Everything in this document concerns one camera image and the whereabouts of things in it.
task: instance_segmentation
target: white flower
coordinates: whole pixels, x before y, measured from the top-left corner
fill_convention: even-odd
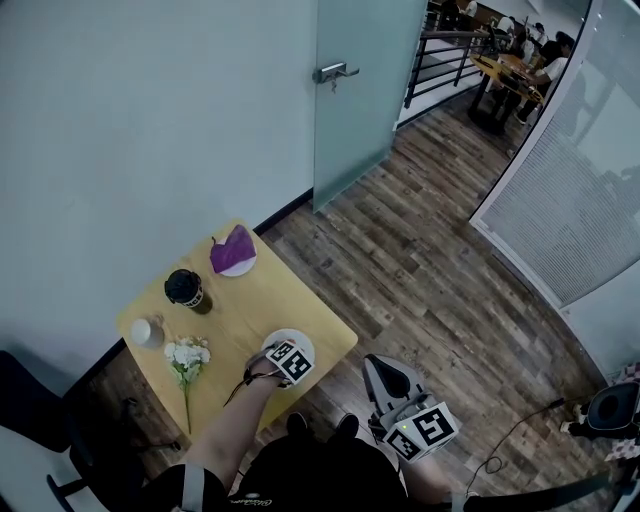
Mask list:
[[[167,346],[164,347],[164,356],[167,358],[168,361],[173,361],[173,354],[176,351],[176,344],[175,343],[167,343]]]
[[[178,379],[178,385],[184,394],[189,433],[191,432],[189,387],[200,373],[202,365],[211,360],[211,353],[206,348],[207,345],[208,342],[204,338],[181,338],[176,343],[167,343],[164,348],[164,356],[169,362],[171,373]]]
[[[182,338],[177,343],[168,343],[164,349],[164,355],[171,364],[179,364],[185,371],[193,366],[208,363],[211,353],[206,347],[207,340],[196,342],[189,338]]]

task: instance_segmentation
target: black cable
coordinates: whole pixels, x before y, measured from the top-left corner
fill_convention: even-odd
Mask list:
[[[280,373],[280,370],[274,370],[271,373],[255,373],[253,375],[250,375],[249,377],[247,377],[246,379],[238,383],[238,385],[235,388],[233,388],[233,391],[229,395],[229,398],[227,398],[227,401],[224,403],[222,407],[226,407],[227,404],[231,402],[231,400],[233,400],[233,397],[236,396],[236,393],[240,390],[240,388],[244,384],[249,384],[254,379],[262,379],[264,377],[276,377],[276,378],[282,379],[282,375],[278,375],[278,373]]]
[[[471,490],[471,486],[473,485],[473,482],[475,482],[476,477],[478,476],[478,472],[480,471],[480,469],[482,469],[484,467],[484,471],[485,471],[485,473],[487,475],[493,475],[493,474],[497,473],[498,471],[500,471],[502,469],[502,466],[503,466],[502,459],[500,457],[495,457],[493,454],[496,453],[498,448],[500,448],[500,445],[502,445],[502,443],[504,443],[507,440],[507,438],[512,434],[512,432],[516,428],[518,428],[518,425],[520,425],[521,423],[526,422],[527,420],[533,418],[537,414],[540,414],[540,413],[542,413],[544,411],[550,411],[552,409],[557,409],[558,407],[562,407],[564,404],[567,404],[569,402],[575,402],[577,400],[582,400],[583,398],[591,398],[592,396],[593,396],[592,394],[591,395],[583,395],[583,396],[579,396],[579,397],[576,397],[576,398],[571,398],[569,400],[565,400],[564,398],[558,398],[558,400],[554,400],[549,405],[545,406],[544,408],[540,409],[539,411],[532,412],[531,414],[529,414],[529,416],[526,416],[525,418],[522,418],[521,420],[519,420],[513,427],[511,427],[511,430],[509,430],[509,432],[507,432],[502,437],[502,439],[500,439],[500,441],[495,446],[495,448],[493,450],[491,450],[491,453],[485,459],[485,461],[477,467],[477,469],[473,473],[473,478],[471,478],[471,482],[469,482],[469,485],[467,485],[467,491],[465,492],[465,497],[469,496],[469,491]],[[496,469],[492,470],[492,471],[489,471],[489,463],[492,460],[496,460],[498,462],[498,467]]]

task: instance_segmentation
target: small plate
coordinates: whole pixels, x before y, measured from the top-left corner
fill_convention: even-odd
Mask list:
[[[270,347],[277,341],[284,340],[295,341],[296,345],[298,345],[305,353],[305,355],[309,358],[311,364],[315,364],[316,351],[313,348],[313,343],[311,343],[311,340],[307,337],[306,334],[297,331],[296,329],[280,329],[279,331],[272,332],[271,334],[269,334],[269,336],[267,336],[267,339],[264,340],[261,350]]]
[[[224,245],[226,241],[227,241],[227,237],[225,236],[218,243]],[[258,250],[256,249],[256,244],[253,244],[253,250],[256,252],[256,255],[253,258],[236,263],[233,267],[230,267],[227,270],[220,272],[220,274],[227,277],[240,277],[246,274],[247,272],[249,272],[249,270],[251,270],[253,266],[256,264],[256,260],[258,259]]]

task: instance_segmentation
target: white paper cup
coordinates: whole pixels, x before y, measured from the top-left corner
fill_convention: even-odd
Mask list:
[[[138,318],[131,324],[131,339],[144,348],[158,348],[164,341],[164,331],[158,324]]]

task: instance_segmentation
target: cafe table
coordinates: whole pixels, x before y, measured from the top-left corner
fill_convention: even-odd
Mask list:
[[[213,236],[222,240],[237,224],[244,222],[234,220]],[[151,282],[117,317],[118,330],[151,389],[192,439],[220,413],[242,381],[245,362],[272,332],[289,328],[304,333],[315,349],[315,368],[297,386],[274,393],[259,430],[309,391],[358,341],[356,334],[253,231],[249,229],[249,233],[257,259],[246,274],[226,277],[214,273],[209,259],[213,239],[207,237]],[[208,314],[199,315],[172,304],[165,296],[164,282],[179,268],[196,272],[202,279],[203,289],[213,301]],[[156,321],[162,327],[161,347],[148,349],[133,343],[131,325],[138,318]],[[187,336],[205,338],[211,352],[211,361],[203,366],[189,392],[190,433],[184,396],[163,351],[167,343]]]
[[[514,106],[509,105],[509,102],[507,102],[507,106],[505,106],[504,112],[500,119],[496,118],[498,111],[502,106],[502,104],[499,102],[496,102],[490,114],[478,110],[480,101],[482,100],[485,90],[489,85],[489,81],[491,80],[493,80],[494,83],[499,84],[499,87],[506,87],[510,91],[515,92],[528,101],[534,101],[536,103],[544,102],[544,97],[535,87],[529,88],[522,83],[516,83],[515,86],[513,86],[512,83],[505,83],[506,81],[503,77],[509,77],[514,71],[516,71],[514,69],[513,62],[508,61],[505,63],[500,63],[496,60],[480,55],[472,55],[470,57],[470,60],[478,69],[480,69],[480,71],[482,71],[484,76],[482,77],[482,82],[480,82],[480,87],[478,89],[478,92],[476,93],[475,98],[473,99],[473,103],[469,108],[468,114],[469,118],[483,130],[496,135],[504,133],[505,123],[507,122],[507,119],[513,112],[514,108]]]

